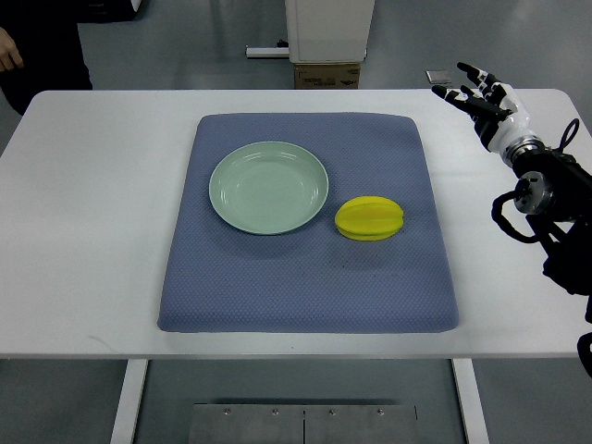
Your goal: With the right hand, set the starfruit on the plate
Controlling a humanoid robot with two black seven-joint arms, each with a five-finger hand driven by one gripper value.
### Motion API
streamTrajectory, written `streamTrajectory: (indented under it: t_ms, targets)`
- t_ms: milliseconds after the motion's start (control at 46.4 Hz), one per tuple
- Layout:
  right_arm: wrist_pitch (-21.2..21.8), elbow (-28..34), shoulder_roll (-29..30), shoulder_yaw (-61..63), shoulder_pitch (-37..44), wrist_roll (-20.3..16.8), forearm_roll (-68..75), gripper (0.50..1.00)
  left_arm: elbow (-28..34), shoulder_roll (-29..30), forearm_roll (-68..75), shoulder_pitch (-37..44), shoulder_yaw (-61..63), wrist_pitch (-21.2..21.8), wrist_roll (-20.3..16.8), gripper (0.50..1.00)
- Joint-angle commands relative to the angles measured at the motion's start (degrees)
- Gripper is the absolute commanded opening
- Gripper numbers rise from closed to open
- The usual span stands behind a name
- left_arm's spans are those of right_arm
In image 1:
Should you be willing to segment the person's bare hand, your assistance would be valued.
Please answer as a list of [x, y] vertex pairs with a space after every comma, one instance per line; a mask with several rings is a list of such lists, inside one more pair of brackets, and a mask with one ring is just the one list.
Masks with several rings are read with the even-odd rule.
[[13, 38], [0, 28], [0, 70], [2, 72], [23, 68], [24, 62]]

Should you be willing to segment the black white wheeled robot base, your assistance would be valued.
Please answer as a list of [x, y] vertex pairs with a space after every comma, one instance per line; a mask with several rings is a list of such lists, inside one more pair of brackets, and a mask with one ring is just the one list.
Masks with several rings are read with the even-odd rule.
[[114, 21], [125, 21], [134, 19], [142, 5], [142, 0], [113, 0], [110, 13]]

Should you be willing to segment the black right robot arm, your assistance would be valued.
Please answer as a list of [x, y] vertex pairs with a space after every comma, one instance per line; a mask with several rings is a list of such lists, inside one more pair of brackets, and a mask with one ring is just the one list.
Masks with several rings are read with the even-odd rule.
[[509, 154], [518, 178], [493, 201], [491, 217], [509, 237], [538, 243], [547, 254], [542, 273], [568, 293], [591, 296], [591, 175], [564, 152], [579, 130], [573, 119], [559, 146], [520, 140]]

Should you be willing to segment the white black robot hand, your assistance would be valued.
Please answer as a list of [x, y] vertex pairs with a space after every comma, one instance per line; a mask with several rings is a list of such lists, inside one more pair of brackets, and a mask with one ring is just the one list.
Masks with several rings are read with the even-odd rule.
[[530, 114], [510, 84], [463, 62], [457, 68], [466, 74], [475, 91], [465, 85], [460, 89], [434, 85], [431, 91], [473, 121], [475, 133], [487, 151], [503, 156], [523, 142], [542, 146], [531, 129]]

